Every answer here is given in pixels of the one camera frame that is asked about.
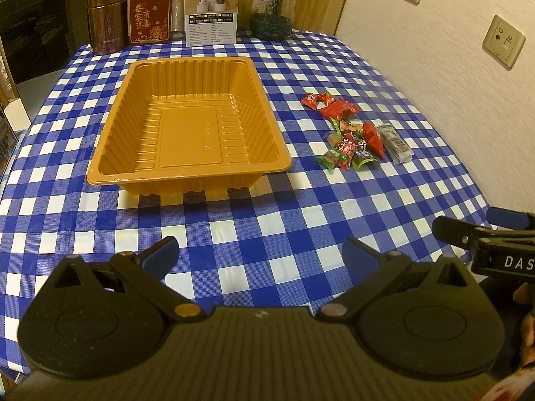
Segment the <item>right hand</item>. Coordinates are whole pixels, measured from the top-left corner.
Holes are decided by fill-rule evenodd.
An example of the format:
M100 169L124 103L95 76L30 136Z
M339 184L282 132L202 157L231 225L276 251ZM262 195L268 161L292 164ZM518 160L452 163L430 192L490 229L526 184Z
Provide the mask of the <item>right hand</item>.
M534 306L534 285L525 282L513 294L513 300ZM534 363L534 309L521 322L521 365L527 367Z

